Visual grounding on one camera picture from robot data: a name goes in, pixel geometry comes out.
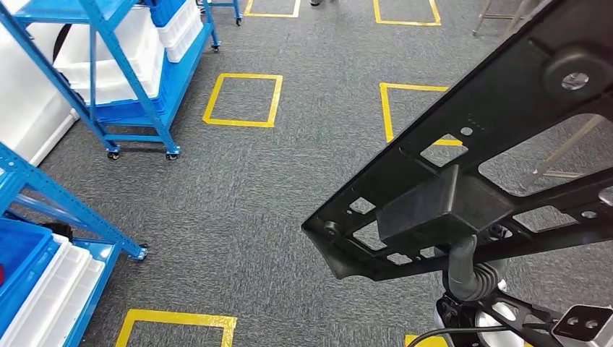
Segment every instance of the blue metal shelving cart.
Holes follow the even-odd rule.
[[[239,8],[239,0],[232,0],[232,2],[215,2],[212,0],[209,3],[209,7],[233,7],[234,8],[234,17],[236,18],[236,25],[241,26],[241,22],[243,20],[243,15],[241,14],[241,10]]]
[[[210,35],[212,38],[211,46],[214,51],[219,50],[220,43],[217,39],[213,16],[205,1],[203,6],[206,9],[207,22],[178,64],[170,63],[165,57],[160,95],[156,99],[149,99],[113,32],[136,2],[137,0],[30,0],[14,15],[11,15],[0,2],[0,22],[43,70],[53,85],[59,89],[81,116],[81,119],[92,129],[103,143],[110,159],[119,158],[120,147],[116,142],[136,141],[162,142],[166,146],[167,159],[174,160],[179,155],[180,147],[174,142],[170,134],[172,121],[200,60],[208,36]],[[97,31],[112,57],[117,61],[138,100],[97,106],[94,93],[95,59],[90,59],[91,105],[86,106],[81,97],[70,89],[68,82],[53,68],[31,41],[25,28],[34,22],[89,24],[90,57],[94,57],[95,54],[95,33]],[[160,107],[156,103],[157,99],[163,101],[164,107]],[[114,117],[105,117],[110,113]],[[108,126],[150,127],[157,134],[113,133]]]
[[[52,205],[21,194],[23,189],[36,191]],[[105,263],[100,279],[64,344],[78,346],[119,254],[123,251],[132,259],[142,260],[147,255],[147,248],[117,230],[41,170],[31,166],[0,142],[0,218],[9,215],[23,219],[9,210],[9,206],[13,203],[86,229],[101,237],[101,239],[72,240],[73,245],[87,249],[95,260]]]

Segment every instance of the yellow floor marking tape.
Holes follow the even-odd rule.
[[[404,346],[408,346],[413,340],[417,338],[417,335],[405,335],[404,336]],[[417,347],[447,347],[447,343],[445,339],[440,336],[433,336],[431,338],[427,338],[422,342],[417,344]],[[526,347],[532,347],[529,343],[526,344]]]
[[[404,90],[418,90],[422,92],[444,92],[448,87],[440,87],[436,85],[401,85],[398,83],[379,83],[379,90],[381,92],[381,108],[383,109],[383,127],[385,128],[385,140],[394,140],[394,131],[392,129],[392,116],[390,114],[390,99],[387,96],[387,89],[404,89]],[[460,140],[437,140],[434,145],[440,146],[462,146]]]
[[[220,347],[232,347],[236,317],[212,316],[210,314],[195,314],[167,311],[153,311],[150,309],[130,309],[121,326],[115,347],[126,347],[132,327],[136,321],[157,322],[166,324],[201,325],[207,327],[223,328]]]
[[[440,23],[440,14],[437,8],[437,4],[434,0],[428,0],[430,3],[430,9],[432,10],[432,15],[434,16],[433,22],[403,22],[398,20],[382,20],[381,19],[381,9],[379,7],[379,0],[372,0],[372,6],[374,8],[374,21],[378,24],[396,24],[396,25],[418,25],[422,27],[436,27],[441,25]]]
[[[215,107],[215,102],[219,97],[219,91],[225,78],[247,78],[254,80],[275,80],[275,89],[273,90],[273,100],[270,103],[270,110],[268,111],[268,119],[266,121],[237,121],[232,119],[212,119],[211,114]],[[272,128],[275,126],[275,117],[277,116],[277,107],[279,106],[279,99],[281,97],[281,85],[283,84],[283,76],[279,74],[231,74],[222,73],[217,77],[215,86],[211,92],[209,103],[205,109],[205,113],[202,115],[202,120],[207,124],[214,125],[231,125],[234,127],[261,127]]]
[[[245,17],[273,17],[273,18],[298,18],[298,11],[300,10],[300,0],[295,0],[293,3],[292,14],[279,14],[279,13],[252,13],[253,0],[247,0],[247,7],[245,8]]]

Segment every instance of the gray carpet floor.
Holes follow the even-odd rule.
[[[289,13],[292,1],[254,0],[252,11]],[[504,5],[492,10],[517,6]],[[125,152],[109,161],[84,124],[73,126],[41,168],[150,245],[144,262],[118,261],[82,346],[114,346],[130,308],[237,317],[238,347],[398,347],[405,334],[433,328],[439,274],[336,280],[299,226],[385,146],[380,82],[450,86],[499,43],[504,22],[486,21],[482,36],[471,35],[480,0],[437,0],[437,6],[439,27],[376,24],[371,0],[325,0],[317,8],[302,0],[298,18],[246,17],[241,27],[231,9],[216,8],[221,51],[203,54],[171,131],[180,159]],[[380,7],[384,19],[432,20],[426,0],[380,0]],[[283,75],[273,128],[202,121],[222,72]],[[213,118],[264,120],[272,87],[272,81],[224,82]],[[438,96],[391,90],[394,132]],[[482,170],[515,192],[583,122],[539,135]],[[612,130],[602,124],[556,168],[610,166],[613,150],[603,143],[613,144],[606,139]],[[536,189],[558,183],[541,180]],[[610,247],[515,259],[510,290],[559,310],[575,302],[610,304]],[[219,346],[220,340],[218,328],[137,322],[129,346]]]

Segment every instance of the white wall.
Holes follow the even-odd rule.
[[[2,2],[15,12],[27,0]],[[35,23],[27,28],[49,60],[61,27]],[[38,165],[74,119],[68,103],[1,25],[0,79],[0,141]]]

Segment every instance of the mounting plate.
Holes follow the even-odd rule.
[[[444,270],[446,255],[421,251],[446,249],[458,235],[482,235],[493,225],[508,231],[501,239],[481,237],[475,262],[613,239],[613,208],[599,199],[613,186],[613,168],[526,197],[479,173],[483,162],[571,116],[597,113],[613,121],[611,13],[610,0],[543,4],[304,222],[336,277],[386,280]],[[588,80],[581,82],[580,75]],[[439,167],[420,153],[445,134],[460,139],[468,152]],[[374,208],[351,209],[360,198]],[[531,231],[513,219],[544,206],[577,223]],[[387,245],[379,250],[353,236],[375,220]],[[410,262],[390,261],[395,253]]]

